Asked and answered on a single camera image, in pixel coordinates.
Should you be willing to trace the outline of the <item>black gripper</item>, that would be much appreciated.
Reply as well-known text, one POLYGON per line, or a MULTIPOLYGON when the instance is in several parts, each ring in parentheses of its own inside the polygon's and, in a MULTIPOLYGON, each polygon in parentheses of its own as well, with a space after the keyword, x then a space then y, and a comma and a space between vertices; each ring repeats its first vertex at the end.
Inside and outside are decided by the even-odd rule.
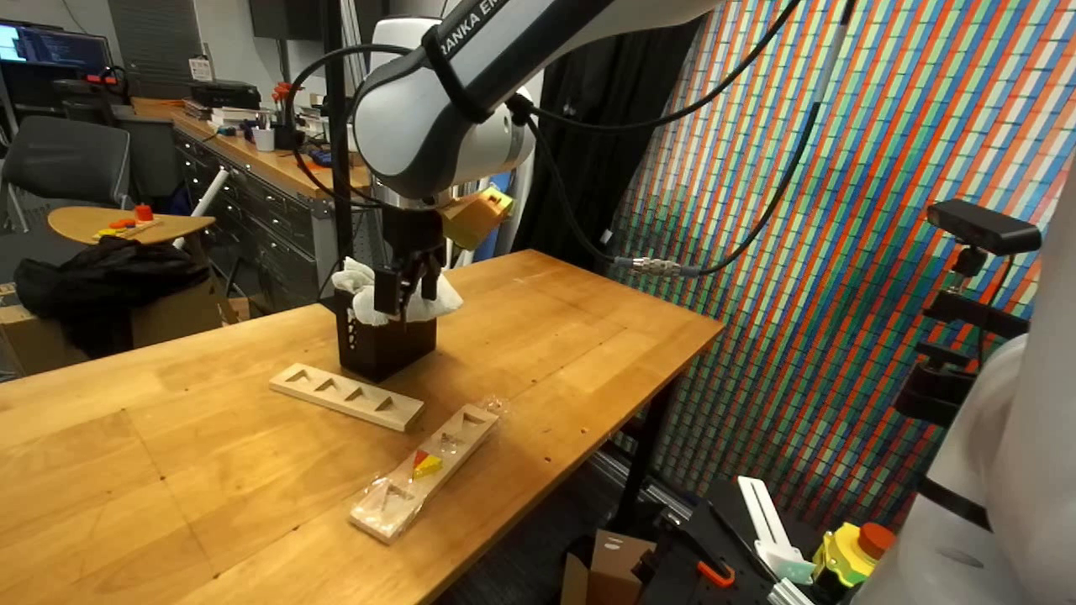
POLYGON ((381 279, 392 287, 401 296, 438 293, 438 276, 443 268, 443 223, 438 213, 384 213, 384 243, 390 244, 390 258, 381 268, 381 279))

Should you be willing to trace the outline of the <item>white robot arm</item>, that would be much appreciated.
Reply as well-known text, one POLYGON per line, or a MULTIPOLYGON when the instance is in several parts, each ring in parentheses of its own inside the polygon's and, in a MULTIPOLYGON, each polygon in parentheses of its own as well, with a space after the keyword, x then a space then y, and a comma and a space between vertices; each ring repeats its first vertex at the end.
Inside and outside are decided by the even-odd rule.
POLYGON ((460 0, 413 52, 356 92, 353 136, 390 192, 385 276, 418 284, 443 265, 434 200, 520 163, 535 136, 511 104, 559 56, 636 29, 682 27, 717 0, 460 0))

